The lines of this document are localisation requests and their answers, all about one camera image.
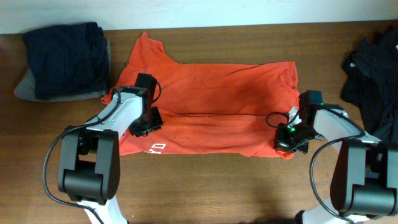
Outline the orange red printed t-shirt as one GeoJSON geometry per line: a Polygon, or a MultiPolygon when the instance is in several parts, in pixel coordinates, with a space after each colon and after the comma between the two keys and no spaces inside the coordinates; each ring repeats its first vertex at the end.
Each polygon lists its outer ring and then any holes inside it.
{"type": "Polygon", "coordinates": [[[124,133],[121,155],[233,153],[280,157],[274,149],[275,126],[299,104],[293,61],[245,64],[182,64],[171,59],[162,42],[142,34],[135,42],[117,86],[130,86],[138,74],[153,75],[163,120],[144,137],[124,133]]]}

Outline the navy blue garment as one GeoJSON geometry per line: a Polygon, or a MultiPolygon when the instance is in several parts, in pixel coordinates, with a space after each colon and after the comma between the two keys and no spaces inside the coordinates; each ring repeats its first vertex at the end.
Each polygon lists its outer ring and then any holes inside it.
{"type": "Polygon", "coordinates": [[[109,90],[108,46],[96,22],[44,27],[22,40],[38,99],[109,90]]]}

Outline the grey garment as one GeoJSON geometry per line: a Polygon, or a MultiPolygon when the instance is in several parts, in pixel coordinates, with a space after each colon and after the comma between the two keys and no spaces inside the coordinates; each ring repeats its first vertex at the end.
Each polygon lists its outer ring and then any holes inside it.
{"type": "MultiPolygon", "coordinates": [[[[108,57],[109,57],[109,65],[110,65],[110,40],[106,39],[108,46],[108,57]]],[[[75,100],[87,100],[91,98],[97,98],[105,95],[107,91],[98,91],[92,93],[85,93],[80,95],[68,95],[68,96],[52,96],[50,98],[46,98],[44,100],[40,100],[35,96],[35,79],[33,74],[28,66],[27,73],[21,82],[14,89],[14,94],[16,97],[23,100],[31,100],[31,101],[41,101],[41,102],[54,102],[54,101],[75,101],[75,100]]]]}

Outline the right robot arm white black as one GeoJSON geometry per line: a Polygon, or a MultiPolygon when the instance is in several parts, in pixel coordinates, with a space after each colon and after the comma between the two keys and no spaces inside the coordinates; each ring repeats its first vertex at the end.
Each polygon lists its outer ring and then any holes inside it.
{"type": "Polygon", "coordinates": [[[295,223],[364,223],[397,215],[397,146],[384,143],[348,118],[338,105],[307,103],[293,107],[286,123],[275,126],[274,147],[307,153],[313,139],[326,139],[310,161],[310,185],[318,206],[296,214],[295,223]],[[338,152],[330,196],[320,199],[314,180],[319,154],[338,152]]]}

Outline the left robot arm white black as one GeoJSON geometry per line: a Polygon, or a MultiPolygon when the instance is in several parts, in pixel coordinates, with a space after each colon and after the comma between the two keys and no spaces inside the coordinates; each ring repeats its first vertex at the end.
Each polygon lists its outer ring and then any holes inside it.
{"type": "Polygon", "coordinates": [[[162,119],[152,103],[156,86],[122,86],[110,104],[84,125],[71,126],[62,136],[58,189],[92,223],[127,223],[116,198],[121,175],[119,140],[129,131],[146,136],[160,129],[162,119]]]}

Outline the pile of dark clothes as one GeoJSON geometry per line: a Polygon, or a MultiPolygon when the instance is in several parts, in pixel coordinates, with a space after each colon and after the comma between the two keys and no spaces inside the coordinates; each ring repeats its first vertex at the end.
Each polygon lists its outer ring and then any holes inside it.
{"type": "Polygon", "coordinates": [[[341,99],[359,108],[364,128],[383,142],[397,143],[397,29],[365,37],[341,65],[347,80],[341,99]]]}

